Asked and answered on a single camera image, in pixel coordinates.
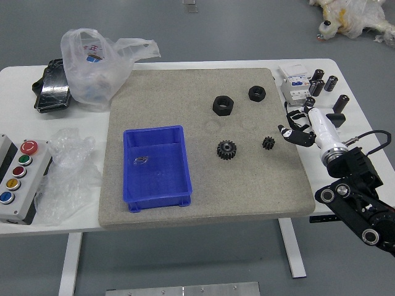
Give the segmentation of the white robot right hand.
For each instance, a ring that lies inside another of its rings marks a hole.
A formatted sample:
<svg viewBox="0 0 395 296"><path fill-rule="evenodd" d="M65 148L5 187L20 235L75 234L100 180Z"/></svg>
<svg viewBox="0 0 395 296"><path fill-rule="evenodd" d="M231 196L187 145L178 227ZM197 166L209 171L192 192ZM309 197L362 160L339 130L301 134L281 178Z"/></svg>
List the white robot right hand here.
<svg viewBox="0 0 395 296"><path fill-rule="evenodd" d="M348 148L338 136L334 124L318 108L302 107L287 114L289 128L278 125L282 137L295 145L320 148L320 157L343 154Z"/></svg>

